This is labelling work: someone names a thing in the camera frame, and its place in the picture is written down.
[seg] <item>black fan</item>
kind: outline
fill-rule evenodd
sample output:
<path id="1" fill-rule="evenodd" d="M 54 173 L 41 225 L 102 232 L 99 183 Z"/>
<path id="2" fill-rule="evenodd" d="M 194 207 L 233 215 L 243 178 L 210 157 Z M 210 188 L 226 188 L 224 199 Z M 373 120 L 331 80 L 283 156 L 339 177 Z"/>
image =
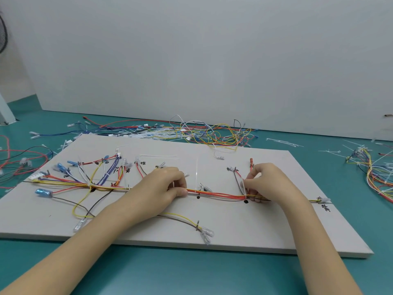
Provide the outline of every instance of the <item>black fan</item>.
<path id="1" fill-rule="evenodd" d="M 6 24 L 0 15 L 0 54 L 6 49 L 8 43 L 8 33 Z"/>

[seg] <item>white post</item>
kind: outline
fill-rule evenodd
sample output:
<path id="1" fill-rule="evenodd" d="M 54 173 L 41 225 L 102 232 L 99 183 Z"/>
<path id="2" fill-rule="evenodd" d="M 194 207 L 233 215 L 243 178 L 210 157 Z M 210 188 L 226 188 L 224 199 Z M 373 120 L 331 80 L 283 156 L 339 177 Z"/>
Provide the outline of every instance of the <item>white post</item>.
<path id="1" fill-rule="evenodd" d="M 0 124 L 7 125 L 16 122 L 14 114 L 8 107 L 8 104 L 0 94 Z"/>

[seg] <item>wall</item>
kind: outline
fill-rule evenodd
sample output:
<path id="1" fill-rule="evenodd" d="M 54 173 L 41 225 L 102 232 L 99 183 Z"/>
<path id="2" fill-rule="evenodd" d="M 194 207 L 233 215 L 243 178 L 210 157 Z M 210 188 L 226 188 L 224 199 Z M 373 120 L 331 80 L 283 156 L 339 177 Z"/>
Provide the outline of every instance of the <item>wall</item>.
<path id="1" fill-rule="evenodd" d="M 393 139 L 393 0 L 1 4 L 45 110 Z"/>
<path id="2" fill-rule="evenodd" d="M 12 35 L 0 54 L 0 93 L 6 102 L 35 94 Z"/>

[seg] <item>left hand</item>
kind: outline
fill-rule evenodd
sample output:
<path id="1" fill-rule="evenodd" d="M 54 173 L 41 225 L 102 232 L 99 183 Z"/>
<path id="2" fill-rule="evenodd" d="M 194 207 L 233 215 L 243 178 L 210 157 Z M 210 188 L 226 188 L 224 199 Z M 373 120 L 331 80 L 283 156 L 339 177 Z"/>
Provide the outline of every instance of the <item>left hand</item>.
<path id="1" fill-rule="evenodd" d="M 178 168 L 155 169 L 108 207 L 131 226 L 163 212 L 174 198 L 187 195 L 186 188 L 184 173 Z"/>

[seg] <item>person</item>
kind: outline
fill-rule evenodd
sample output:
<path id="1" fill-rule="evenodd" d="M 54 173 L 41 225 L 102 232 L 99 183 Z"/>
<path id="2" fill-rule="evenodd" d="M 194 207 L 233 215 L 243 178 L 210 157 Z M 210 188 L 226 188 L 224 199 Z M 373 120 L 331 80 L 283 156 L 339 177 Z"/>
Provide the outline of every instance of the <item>person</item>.
<path id="1" fill-rule="evenodd" d="M 244 186 L 257 201 L 263 195 L 281 206 L 309 294 L 361 294 L 311 203 L 278 167 L 272 163 L 255 165 Z M 178 168 L 155 169 L 0 294 L 70 294 L 122 232 L 158 215 L 176 197 L 187 195 L 186 187 Z"/>

